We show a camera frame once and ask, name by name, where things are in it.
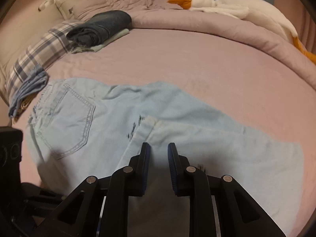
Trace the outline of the light blue denim pants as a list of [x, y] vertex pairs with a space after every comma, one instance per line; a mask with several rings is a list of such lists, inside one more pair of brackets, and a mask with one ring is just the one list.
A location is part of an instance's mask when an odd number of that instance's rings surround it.
[[44, 184], [64, 195], [88, 176], [112, 175], [149, 143], [147, 189], [129, 203], [129, 236], [189, 234], [189, 200], [176, 197], [171, 185], [171, 142], [206, 174], [236, 179], [284, 234], [302, 198], [299, 144], [276, 141], [165, 82], [52, 81], [31, 111], [25, 140]]

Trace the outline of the pink bed sheet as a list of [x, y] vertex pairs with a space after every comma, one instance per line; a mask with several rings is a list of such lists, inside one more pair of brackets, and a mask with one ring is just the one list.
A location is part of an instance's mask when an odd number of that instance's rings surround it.
[[65, 55], [48, 74], [108, 85], [169, 82], [244, 125], [299, 142], [305, 157], [303, 197], [290, 235], [303, 233], [315, 209], [315, 90], [283, 63], [218, 36], [133, 29], [98, 53]]

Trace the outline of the blue frayed denim garment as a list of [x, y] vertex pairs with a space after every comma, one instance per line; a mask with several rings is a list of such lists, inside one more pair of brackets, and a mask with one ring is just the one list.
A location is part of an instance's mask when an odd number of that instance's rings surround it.
[[29, 96], [38, 93], [46, 86], [48, 74], [44, 68], [37, 64], [31, 66], [26, 74], [22, 71], [13, 71], [13, 77], [8, 83], [8, 116], [10, 118], [19, 117], [24, 110], [22, 105]]

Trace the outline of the plaid pillow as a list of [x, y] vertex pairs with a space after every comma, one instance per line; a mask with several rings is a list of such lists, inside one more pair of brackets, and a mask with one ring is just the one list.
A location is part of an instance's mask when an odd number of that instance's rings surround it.
[[28, 46], [21, 53], [12, 64], [5, 84], [6, 98], [9, 102], [11, 102], [16, 91], [37, 65], [46, 70], [71, 50], [70, 42], [66, 35], [70, 30], [82, 23], [82, 21], [74, 19], [66, 20], [49, 29], [40, 37], [38, 42]]

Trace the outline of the dark blue folded jeans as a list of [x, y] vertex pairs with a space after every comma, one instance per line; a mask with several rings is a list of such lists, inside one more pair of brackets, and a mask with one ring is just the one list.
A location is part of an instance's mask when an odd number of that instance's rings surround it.
[[131, 25], [131, 16], [120, 10], [98, 13], [69, 31], [66, 38], [82, 47], [103, 44], [118, 32]]

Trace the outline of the white goose plush toy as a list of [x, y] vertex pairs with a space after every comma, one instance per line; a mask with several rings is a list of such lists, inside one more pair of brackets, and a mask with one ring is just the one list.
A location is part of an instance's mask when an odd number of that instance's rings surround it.
[[307, 51], [299, 40], [291, 21], [274, 5], [264, 0], [168, 0], [184, 10], [218, 13], [263, 27], [293, 44], [315, 63], [315, 54]]

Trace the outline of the pink quilt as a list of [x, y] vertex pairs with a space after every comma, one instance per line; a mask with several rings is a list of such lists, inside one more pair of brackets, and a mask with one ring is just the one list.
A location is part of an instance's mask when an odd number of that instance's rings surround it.
[[73, 7], [73, 15], [87, 21], [98, 13], [113, 10], [127, 12], [134, 28], [206, 33], [250, 45], [279, 60], [315, 87], [315, 63], [280, 36], [245, 20], [184, 10], [168, 0], [82, 0]]

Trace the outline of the cream pillow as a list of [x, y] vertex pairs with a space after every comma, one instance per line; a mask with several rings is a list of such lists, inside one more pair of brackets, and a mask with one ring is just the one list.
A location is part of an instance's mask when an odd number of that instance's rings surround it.
[[55, 5], [65, 20], [73, 18], [73, 7], [82, 0], [57, 0]]

